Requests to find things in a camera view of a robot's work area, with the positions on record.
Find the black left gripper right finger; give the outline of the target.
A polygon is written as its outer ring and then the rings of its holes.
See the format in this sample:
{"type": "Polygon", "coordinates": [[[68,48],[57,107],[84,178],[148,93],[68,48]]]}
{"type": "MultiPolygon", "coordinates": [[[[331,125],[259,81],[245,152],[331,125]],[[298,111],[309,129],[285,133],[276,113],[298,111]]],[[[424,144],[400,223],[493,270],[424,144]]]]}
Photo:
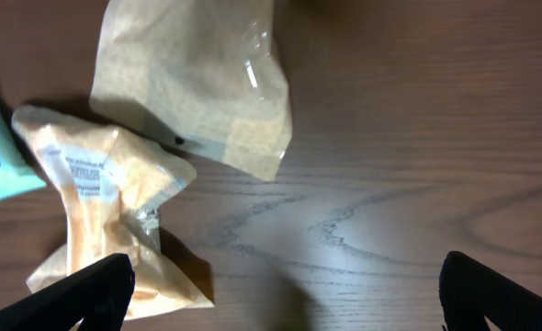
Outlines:
{"type": "Polygon", "coordinates": [[[458,251],[439,275],[447,331],[542,330],[542,297],[458,251]]]}

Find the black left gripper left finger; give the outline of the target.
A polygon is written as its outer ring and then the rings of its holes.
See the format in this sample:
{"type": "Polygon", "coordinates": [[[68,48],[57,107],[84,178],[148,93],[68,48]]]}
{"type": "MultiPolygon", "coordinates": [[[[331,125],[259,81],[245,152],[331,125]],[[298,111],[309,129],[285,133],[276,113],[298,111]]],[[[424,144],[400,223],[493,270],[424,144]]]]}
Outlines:
{"type": "Polygon", "coordinates": [[[135,287],[125,254],[112,254],[0,310],[0,331],[119,331],[135,287]]]}

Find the cream snack pouch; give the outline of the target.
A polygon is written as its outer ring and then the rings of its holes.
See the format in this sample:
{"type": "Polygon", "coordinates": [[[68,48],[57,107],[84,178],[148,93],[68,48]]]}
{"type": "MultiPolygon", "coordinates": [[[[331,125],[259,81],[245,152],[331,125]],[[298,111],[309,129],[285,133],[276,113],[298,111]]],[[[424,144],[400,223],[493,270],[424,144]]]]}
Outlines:
{"type": "Polygon", "coordinates": [[[191,164],[119,126],[48,108],[22,106],[11,125],[60,192],[67,220],[65,245],[28,277],[31,292],[120,253],[136,274],[127,319],[213,307],[160,247],[159,209],[196,178],[191,164]]]}

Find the tan paper bag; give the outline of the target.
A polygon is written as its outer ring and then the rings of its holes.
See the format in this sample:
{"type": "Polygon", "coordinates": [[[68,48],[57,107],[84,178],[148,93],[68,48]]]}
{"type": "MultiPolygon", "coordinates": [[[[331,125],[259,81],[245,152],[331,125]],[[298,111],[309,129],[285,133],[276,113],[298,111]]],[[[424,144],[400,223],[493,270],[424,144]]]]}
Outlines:
{"type": "Polygon", "coordinates": [[[264,181],[292,136],[264,0],[110,0],[91,109],[158,143],[264,181]]]}

